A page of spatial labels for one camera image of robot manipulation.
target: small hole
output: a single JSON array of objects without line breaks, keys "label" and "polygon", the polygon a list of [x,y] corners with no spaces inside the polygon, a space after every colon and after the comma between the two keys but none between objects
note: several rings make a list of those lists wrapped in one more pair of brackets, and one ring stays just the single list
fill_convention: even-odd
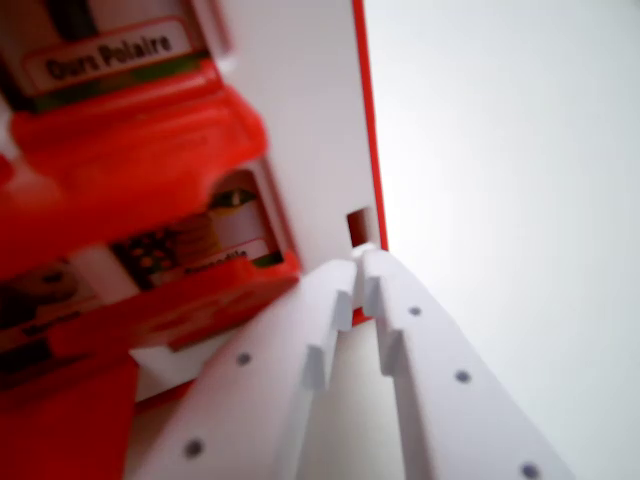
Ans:
[{"label": "small hole", "polygon": [[251,362],[251,355],[249,355],[247,352],[239,353],[236,357],[236,363],[241,367],[244,367],[249,362]]},{"label": "small hole", "polygon": [[364,245],[369,241],[367,211],[368,208],[361,208],[347,215],[347,224],[349,225],[349,235],[351,235],[351,246],[353,248]]},{"label": "small hole", "polygon": [[540,478],[540,470],[533,463],[525,463],[522,466],[522,475],[524,478]]},{"label": "small hole", "polygon": [[469,375],[469,372],[467,372],[466,370],[458,370],[456,372],[456,380],[458,380],[460,383],[469,383],[471,381],[471,375]]},{"label": "small hole", "polygon": [[204,450],[202,440],[194,438],[189,440],[184,446],[184,456],[187,458],[195,458],[202,453],[202,450]]}]

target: product box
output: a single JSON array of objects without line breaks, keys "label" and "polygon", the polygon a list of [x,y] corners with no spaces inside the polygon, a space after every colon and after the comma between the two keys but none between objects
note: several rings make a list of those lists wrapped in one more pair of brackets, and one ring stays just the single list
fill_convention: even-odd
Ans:
[{"label": "product box", "polygon": [[208,57],[188,1],[0,2],[0,86],[42,112],[198,68]]},{"label": "product box", "polygon": [[246,257],[264,267],[282,262],[253,175],[238,171],[217,187],[207,208],[113,245],[145,290]]},{"label": "product box", "polygon": [[47,330],[101,305],[66,260],[0,283],[0,390],[68,363],[53,357]]}]

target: cardboard slot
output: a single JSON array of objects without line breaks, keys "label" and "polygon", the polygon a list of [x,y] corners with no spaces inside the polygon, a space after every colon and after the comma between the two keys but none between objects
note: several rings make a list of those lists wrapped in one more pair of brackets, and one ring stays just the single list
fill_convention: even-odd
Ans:
[{"label": "cardboard slot", "polygon": [[349,235],[353,248],[364,245],[370,241],[369,228],[367,225],[368,214],[369,208],[361,208],[347,215],[347,225],[349,226]]}]

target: white wall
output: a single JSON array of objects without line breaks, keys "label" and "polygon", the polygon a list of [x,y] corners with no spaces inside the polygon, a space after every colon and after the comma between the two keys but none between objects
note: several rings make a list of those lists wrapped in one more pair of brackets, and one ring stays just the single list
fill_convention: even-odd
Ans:
[{"label": "white wall", "polygon": [[366,9],[392,252],[580,479],[640,478],[640,2]]}]

